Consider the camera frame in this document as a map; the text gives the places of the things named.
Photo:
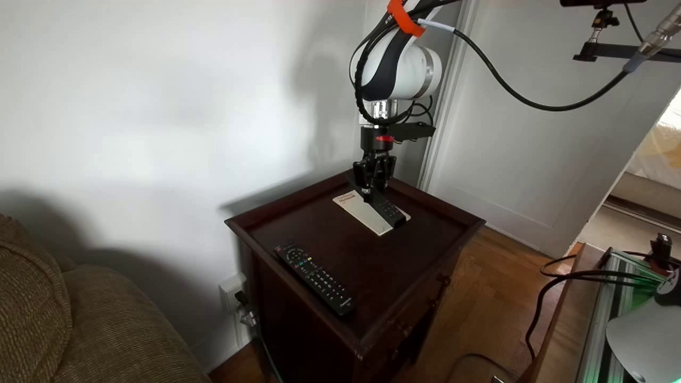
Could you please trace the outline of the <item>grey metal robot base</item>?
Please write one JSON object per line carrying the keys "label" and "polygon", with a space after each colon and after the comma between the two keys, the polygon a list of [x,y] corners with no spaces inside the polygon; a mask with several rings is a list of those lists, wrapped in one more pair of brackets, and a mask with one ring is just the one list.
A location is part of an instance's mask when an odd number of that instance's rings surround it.
{"label": "grey metal robot base", "polygon": [[577,383],[681,383],[681,267],[673,238],[609,247]]}

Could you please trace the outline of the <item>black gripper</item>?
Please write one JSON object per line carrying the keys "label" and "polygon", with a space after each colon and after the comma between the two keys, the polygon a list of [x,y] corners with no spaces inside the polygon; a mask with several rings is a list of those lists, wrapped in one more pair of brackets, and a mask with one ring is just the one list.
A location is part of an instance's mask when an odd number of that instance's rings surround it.
{"label": "black gripper", "polygon": [[377,128],[363,128],[360,134],[361,160],[354,164],[354,181],[363,197],[371,197],[371,188],[386,193],[395,165],[392,155],[395,138]]}

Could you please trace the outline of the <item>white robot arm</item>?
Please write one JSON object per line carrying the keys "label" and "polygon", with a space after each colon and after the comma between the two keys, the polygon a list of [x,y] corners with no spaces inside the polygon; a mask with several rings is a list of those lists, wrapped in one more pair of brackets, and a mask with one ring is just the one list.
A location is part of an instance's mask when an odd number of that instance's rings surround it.
{"label": "white robot arm", "polygon": [[420,47],[424,23],[453,0],[389,0],[373,32],[356,47],[350,78],[363,119],[361,160],[354,164],[354,188],[375,197],[394,173],[394,143],[435,134],[432,124],[412,122],[420,97],[432,96],[442,76],[437,52]]}

